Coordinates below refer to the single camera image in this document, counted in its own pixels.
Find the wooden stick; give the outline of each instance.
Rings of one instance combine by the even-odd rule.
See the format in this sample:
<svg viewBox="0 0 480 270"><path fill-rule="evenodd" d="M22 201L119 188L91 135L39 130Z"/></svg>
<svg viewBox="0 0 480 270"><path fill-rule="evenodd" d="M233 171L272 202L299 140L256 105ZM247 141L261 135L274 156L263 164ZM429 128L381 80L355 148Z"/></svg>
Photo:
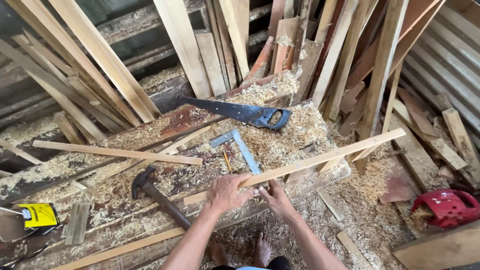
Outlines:
<svg viewBox="0 0 480 270"><path fill-rule="evenodd" d="M74 0L51 0L50 3L143 122L147 123L159 117L161 114L158 108L78 4Z"/></svg>
<svg viewBox="0 0 480 270"><path fill-rule="evenodd" d="M172 238L174 236L181 235L183 233L185 233L185 230L182 229L181 227L178 227L178 228L175 228L163 233L155 234L150 237L147 237L126 245L113 248L111 250L107 250L95 255L86 256L80 260L62 265L60 267L53 268L52 270L73 270L73 269L82 268L82 267L94 264L96 262L106 260L108 258L113 258L115 256L125 254L129 251L136 250L144 246L158 243L160 241Z"/></svg>
<svg viewBox="0 0 480 270"><path fill-rule="evenodd" d="M333 151L330 151L330 152L327 152L327 153L324 153L324 154L320 154L318 156L315 156L315 157L312 157L312 158L309 158L309 159L299 160L299 161L296 161L296 162L294 162L292 164L289 164L287 166L280 167L280 168L277 168L277 169L274 169L274 170L271 170L271 171L268 171L268 172L264 172L264 173L259 174L259 175L254 175L254 176L250 177L248 180L242 182L239 185L239 188L243 188L243 187L246 187L246 186L250 186L250 185L258 184L258 183L261 183L261 182L265 182L265 181L268 181L270 179L274 179L274 178L277 178L277 177L280 177L280 176L283 176L283 175L286 175L286 174L289 174L289 173L297 172L297 171L306 169L308 167L315 166L315 165L320 164L320 163L325 163L325 162L328 162L330 160L335 160L335 159L338 159L338 158L342 158L346 155L355 153L357 151L361 151L363 149L366 149L366 148L369 148L369 147L372 147L372 146L375 146L375 145L381 145L384 142L387 142L387 141L393 140L395 138L401 137L405 134L406 134L405 131L403 131L401 128L399 128L399 129L387 132L385 134L381 134L381 135L378 135L378 136L375 136L375 137L372 137L372 138L368 138L368 139L363 140L363 141L359 141L357 143L354 143L354 144L351 144L351 145L348 145L348 146L340 147L340 148L335 149ZM193 203L204 200L206 198L206 195L207 195L206 191L200 192L200 193L197 193L197 194L192 195L192 196L184 197L183 202L184 202L185 205L193 204Z"/></svg>
<svg viewBox="0 0 480 270"><path fill-rule="evenodd" d="M26 160L28 160L29 162L33 163L33 164L40 164L42 163L42 161L38 160L37 158L33 157L32 155L24 152L23 150L15 147L15 145L3 140L3 139L0 139L0 146L2 146L3 148L9 150L10 152L14 153L15 155L18 155Z"/></svg>
<svg viewBox="0 0 480 270"><path fill-rule="evenodd" d="M77 128L68 120L66 113L64 111L56 112L53 114L53 118L59 125L65 137L71 144L84 145L85 142L80 137L80 134Z"/></svg>
<svg viewBox="0 0 480 270"><path fill-rule="evenodd" d="M96 146L72 145L72 144L64 144L64 143L56 143L56 142L38 141L38 140L35 140L32 145L35 147L50 148L50 149L65 150L65 151L76 151L76 152L83 152L83 153L109 155L109 156L134 158L134 159L178 162L178 163L186 163L186 164L194 164L194 165L201 165L203 161L203 159L201 158L171 156L171 155L162 155L162 154L149 153L149 152L112 149L112 148L104 148L104 147L96 147Z"/></svg>

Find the saw handle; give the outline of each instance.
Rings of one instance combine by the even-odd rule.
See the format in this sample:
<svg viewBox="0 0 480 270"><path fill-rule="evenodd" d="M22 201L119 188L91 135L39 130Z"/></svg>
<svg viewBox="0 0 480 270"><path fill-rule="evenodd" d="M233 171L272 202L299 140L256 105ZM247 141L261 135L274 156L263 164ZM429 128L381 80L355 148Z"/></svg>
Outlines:
<svg viewBox="0 0 480 270"><path fill-rule="evenodd" d="M158 189L156 189L151 182L146 182L142 189L150 195L155 202L160 206L162 212L167 213L173 220L184 230L190 228L190 221L187 217L167 198L165 197Z"/></svg>
<svg viewBox="0 0 480 270"><path fill-rule="evenodd" d="M268 121L272 118L273 114L277 111L282 113L282 116L275 125L270 125ZM285 124L287 124L290 114L290 110L277 109L277 108L265 108L262 111L262 114L258 117L252 118L248 123L256 127L267 127L273 130L281 129Z"/></svg>

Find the carpenter square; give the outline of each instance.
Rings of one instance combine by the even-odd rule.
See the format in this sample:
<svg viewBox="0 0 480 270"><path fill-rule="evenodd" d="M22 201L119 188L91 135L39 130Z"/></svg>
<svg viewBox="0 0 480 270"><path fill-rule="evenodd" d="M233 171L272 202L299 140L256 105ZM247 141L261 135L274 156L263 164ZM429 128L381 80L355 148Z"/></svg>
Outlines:
<svg viewBox="0 0 480 270"><path fill-rule="evenodd" d="M240 133L237 129L231 130L231 131L229 131L229 132L227 132L223 135L220 135L220 136L218 136L214 139L211 139L210 140L210 145L212 146L212 148L215 148L215 147L225 143L226 141L228 141L232 138L238 144L238 146L240 148L240 152L242 153L243 157L247 161L247 164L250 167L250 170L252 171L252 173L253 174L260 174L261 172L260 172L260 169L258 168L257 163L253 159L253 156L250 153L250 151L248 150L248 147L245 145L245 143L240 138Z"/></svg>
<svg viewBox="0 0 480 270"><path fill-rule="evenodd" d="M292 111L286 109L241 105L188 97L180 97L180 99L198 108L209 110L213 113L227 116L252 126L267 127L273 130L279 130L287 124L290 114L292 113ZM268 121L277 111L281 112L282 116L276 124L270 125Z"/></svg>

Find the human hand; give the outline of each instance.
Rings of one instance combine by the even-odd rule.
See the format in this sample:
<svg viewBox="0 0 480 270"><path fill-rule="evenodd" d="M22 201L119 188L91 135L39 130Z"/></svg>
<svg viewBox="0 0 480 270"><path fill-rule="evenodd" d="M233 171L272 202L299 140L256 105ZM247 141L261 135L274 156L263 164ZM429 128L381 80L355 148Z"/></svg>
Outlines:
<svg viewBox="0 0 480 270"><path fill-rule="evenodd" d="M283 220L286 220L293 214L297 213L290 203L287 194L285 194L283 191L283 188L277 184L274 179L268 181L268 185L270 186L269 191L260 186L258 188L258 192L265 199L265 201L267 201L268 206L275 215Z"/></svg>
<svg viewBox="0 0 480 270"><path fill-rule="evenodd" d="M242 173L217 177L210 184L207 204L218 210L219 214L244 205L250 198L258 194L256 188L251 188L241 194L237 192L240 183L251 176L250 173Z"/></svg>

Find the wooden strip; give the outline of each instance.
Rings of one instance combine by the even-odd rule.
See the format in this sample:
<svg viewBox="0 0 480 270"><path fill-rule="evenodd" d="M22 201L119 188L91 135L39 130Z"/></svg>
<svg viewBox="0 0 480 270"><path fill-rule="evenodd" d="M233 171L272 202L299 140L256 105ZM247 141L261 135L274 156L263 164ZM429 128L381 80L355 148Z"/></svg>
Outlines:
<svg viewBox="0 0 480 270"><path fill-rule="evenodd" d="M367 16L368 7L371 1L360 1L357 9L353 13L352 21L348 29L347 37L343 51L340 55L340 62L335 71L335 76L330 83L331 93L328 98L324 119L335 121L340 112L340 102L347 84L348 73L352 66L353 56L357 48L358 41L361 35L362 23Z"/></svg>
<svg viewBox="0 0 480 270"><path fill-rule="evenodd" d="M196 34L195 37L197 38L198 49L202 55L214 96L225 93L227 89L225 87L225 81L223 80L220 61L218 60L218 55L215 51L213 35L210 33Z"/></svg>
<svg viewBox="0 0 480 270"><path fill-rule="evenodd" d="M159 117L160 111L78 4L74 0L51 0L50 3L140 118L147 123Z"/></svg>
<svg viewBox="0 0 480 270"><path fill-rule="evenodd" d="M222 41L222 51L223 55L225 56L225 65L227 68L228 81L230 83L230 89L235 89L237 88L237 79L235 76L235 66L233 64L233 54L230 45L230 36L228 34L227 22L225 22L219 0L214 1L215 15L217 19L220 39Z"/></svg>
<svg viewBox="0 0 480 270"><path fill-rule="evenodd" d="M338 61L338 56L342 50L342 44L345 41L350 22L358 5L357 0L349 0L345 7L345 12L342 19L339 22L338 31L332 41L331 49L328 52L325 64L317 82L317 86L313 91L312 101L316 107L320 106L320 103L324 99L327 87L330 84L330 80L333 76L333 71Z"/></svg>
<svg viewBox="0 0 480 270"><path fill-rule="evenodd" d="M14 153L15 155L17 156L20 156L26 160L28 160L29 162L33 163L33 164L40 164L42 163L42 161L38 160L37 158L33 157L32 155L24 152L23 150L15 147L15 145L3 140L3 139L0 139L0 146L2 146L3 148L7 149L8 151Z"/></svg>
<svg viewBox="0 0 480 270"><path fill-rule="evenodd" d="M276 37L278 21L282 19L285 10L285 0L274 0L272 5L272 13L270 14L270 24L268 25L267 35Z"/></svg>
<svg viewBox="0 0 480 270"><path fill-rule="evenodd" d="M327 205L328 209L332 212L333 216L335 216L336 220L342 221L345 216L338 210L338 206L336 203L332 200L330 197L330 194L324 190L319 190L317 189L318 195L320 195L320 198L324 201L324 203Z"/></svg>
<svg viewBox="0 0 480 270"><path fill-rule="evenodd" d="M402 128L407 135L394 139L393 143L398 149L405 150L401 153L401 156L408 168L410 168L422 192L429 192L437 188L448 188L449 185L445 179L436 178L438 168L430 155L425 151L408 126L396 114L392 114L389 130L397 128Z"/></svg>
<svg viewBox="0 0 480 270"><path fill-rule="evenodd" d="M72 144L64 144L64 143L57 143L57 142L38 141L38 140L35 140L32 145L35 147L41 147L41 148L75 151L75 152L91 153L91 154L98 154L98 155L108 155L108 156L144 159L144 160L178 162L178 163L186 163L186 164L194 164L194 165L202 164L201 158L171 156L171 155L163 155L163 154L156 154L156 153L149 153L149 152L113 149L113 148L106 148L106 147L72 145Z"/></svg>
<svg viewBox="0 0 480 270"><path fill-rule="evenodd" d="M115 256L127 253L127 252L132 251L132 250L136 250L136 249L144 247L144 246L148 246L148 245L152 245L154 243L161 242L165 239L169 239L169 238L172 238L174 236L181 235L183 233L185 233L185 230L183 230L181 227L178 227L178 228L175 228L175 229L163 232L163 233L155 234L155 235L152 235L150 237L147 237L147 238L144 238L144 239L141 239L141 240L138 240L138 241L126 244L126 245L122 245L122 246L113 248L111 250L107 250L107 251L104 251L104 252L101 252L101 253L98 253L98 254L95 254L95 255L90 255L90 256L84 257L80 260L62 265L60 267L53 268L52 270L78 269L78 268L81 268L81 267L85 267L85 266L94 264L96 262L106 260L108 258L113 258Z"/></svg>
<svg viewBox="0 0 480 270"><path fill-rule="evenodd" d="M328 162L330 160L335 160L335 159L338 159L338 158L342 158L346 155L355 153L357 151L360 151L360 150L363 150L363 149L366 149L366 148L369 148L369 147L372 147L372 146L375 146L375 145L380 145L384 142L393 140L394 138L398 138L398 137L401 137L403 135L405 135L405 131L403 131L402 129L397 129L397 130L393 130L393 131L390 131L390 132L385 133L385 134L381 134L381 135L378 135L378 136L375 136L375 137L372 137L372 138L368 138L368 139L363 140L363 141L356 142L356 143L348 145L348 146L340 147L340 148L335 149L333 151L330 151L330 152L327 152L327 153L324 153L324 154L321 154L321 155L318 155L318 156L315 156L315 157L312 157L312 158L309 158L309 159L299 160L299 161L293 162L293 163L291 163L287 166L280 167L280 168L277 168L277 169L274 169L274 170L270 170L270 171L264 172L264 173L259 174L259 175L254 175L254 176L250 177L248 180L242 182L239 185L239 188L259 184L259 183L268 181L270 179L274 179L274 178L277 178L277 177L280 177L280 176L287 175L289 173L293 173L293 172L297 172L297 171L306 169L306 168L311 167L311 166L315 166L315 165L320 164L320 163L324 163L324 162ZM184 197L183 202L184 202L185 205L193 204L193 203L204 200L206 198L206 195L207 195L206 191L205 192L200 192L200 193L197 193L197 194L192 195L192 196Z"/></svg>
<svg viewBox="0 0 480 270"><path fill-rule="evenodd" d="M85 240L90 203L73 203L65 235L65 245L79 245Z"/></svg>
<svg viewBox="0 0 480 270"><path fill-rule="evenodd" d="M57 122L57 125L59 125L60 130L63 132L65 137L67 137L68 141L71 144L76 144L76 145L84 145L85 142L80 137L80 133L78 132L77 128L74 127L73 123L71 123L64 111L59 111L53 114L53 118Z"/></svg>
<svg viewBox="0 0 480 270"><path fill-rule="evenodd" d="M85 56L74 40L67 34L63 27L50 14L48 9L40 0L8 0L8 4L27 21L37 33L39 33L76 71L82 78L92 78L103 90L99 93L105 93L106 100L111 100L124 117L134 126L139 126L140 122L128 107L119 98L110 84L105 80L98 69Z"/></svg>
<svg viewBox="0 0 480 270"><path fill-rule="evenodd" d="M457 171L468 164L455 153L448 145L444 142L441 138L430 138L425 136L423 132L418 130L416 126L413 125L413 121L410 119L408 114L407 108L405 105L398 99L395 100L395 104L393 106L394 112L397 116L408 125L408 127L415 132L415 134L420 137L427 145L432 148L440 157L452 168L453 170Z"/></svg>
<svg viewBox="0 0 480 270"><path fill-rule="evenodd" d="M452 136L453 142L460 156L470 165L470 172L476 185L480 181L480 162L477 153L473 148L472 142L462 124L462 119L455 109L448 109L442 112L448 131Z"/></svg>
<svg viewBox="0 0 480 270"><path fill-rule="evenodd" d="M402 64L400 64L395 73L390 76L387 82L387 87L390 88L390 95L388 96L387 109L385 111L385 121L382 127L382 133L388 132L388 126L390 125L390 117L392 117L393 103L395 102L396 91L398 89L398 81L400 80L400 74L402 73Z"/></svg>
<svg viewBox="0 0 480 270"><path fill-rule="evenodd" d="M242 37L238 28L238 22L235 18L235 10L233 9L232 2L228 0L219 0L222 7L223 16L227 23L228 33L232 40L233 50L237 57L237 63L240 67L240 74L242 80L247 76L250 71L248 68L247 52L245 50L245 39Z"/></svg>
<svg viewBox="0 0 480 270"><path fill-rule="evenodd" d="M435 131L427 117L423 114L423 110L421 109L420 105L415 101L410 93L401 87L398 87L397 91L398 95L407 107L412 120L417 125L419 130L425 135L438 137L438 133Z"/></svg>
<svg viewBox="0 0 480 270"><path fill-rule="evenodd" d="M410 270L449 269L478 262L479 237L480 221L474 221L398 246L392 253Z"/></svg>
<svg viewBox="0 0 480 270"><path fill-rule="evenodd" d="M363 265L366 265L366 268L369 270L374 270L371 264L365 259L362 253L359 251L357 246L352 242L352 240L348 237L345 231L341 231L339 234L336 235L343 246L348 250L350 254L352 254L357 261L361 261Z"/></svg>

